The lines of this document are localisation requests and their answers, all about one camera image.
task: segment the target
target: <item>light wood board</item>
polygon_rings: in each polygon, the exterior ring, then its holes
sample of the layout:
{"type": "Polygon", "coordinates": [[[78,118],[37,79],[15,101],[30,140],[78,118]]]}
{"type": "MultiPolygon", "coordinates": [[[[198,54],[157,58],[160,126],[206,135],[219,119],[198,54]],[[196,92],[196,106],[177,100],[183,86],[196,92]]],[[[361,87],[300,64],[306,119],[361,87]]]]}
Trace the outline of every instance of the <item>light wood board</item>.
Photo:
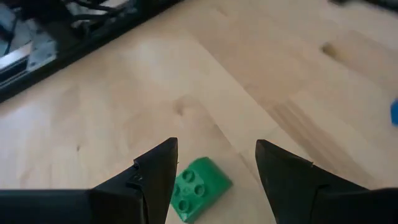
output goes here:
{"type": "Polygon", "coordinates": [[[0,187],[94,187],[171,136],[179,171],[208,156],[234,182],[197,223],[275,223],[257,139],[397,187],[397,22],[360,3],[181,2],[0,105],[0,187]]]}

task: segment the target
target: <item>wood grain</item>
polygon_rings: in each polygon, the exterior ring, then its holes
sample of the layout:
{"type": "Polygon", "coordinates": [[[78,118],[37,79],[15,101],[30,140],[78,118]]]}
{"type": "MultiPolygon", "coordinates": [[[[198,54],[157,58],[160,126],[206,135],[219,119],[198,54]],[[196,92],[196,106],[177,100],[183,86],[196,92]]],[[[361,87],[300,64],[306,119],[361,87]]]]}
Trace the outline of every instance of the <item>wood grain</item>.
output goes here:
{"type": "Polygon", "coordinates": [[[327,1],[181,2],[0,105],[0,187],[92,187],[170,136],[178,170],[208,156],[234,182],[198,223],[275,223],[257,139],[397,187],[395,22],[327,1]]]}

